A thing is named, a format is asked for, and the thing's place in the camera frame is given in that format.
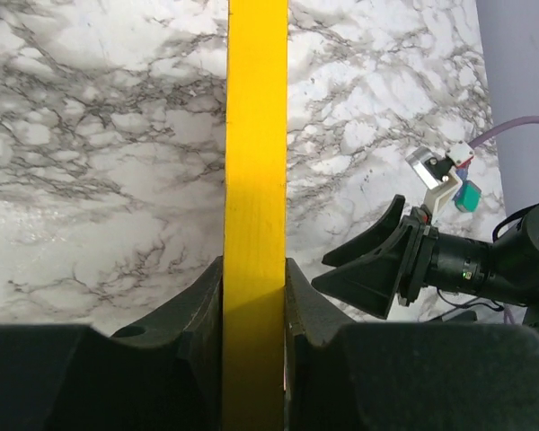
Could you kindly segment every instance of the yellow bar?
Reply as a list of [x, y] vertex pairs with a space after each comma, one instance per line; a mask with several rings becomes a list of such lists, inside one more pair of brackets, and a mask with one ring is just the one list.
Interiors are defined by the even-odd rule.
[[230, 0], [224, 431], [283, 429], [287, 0]]

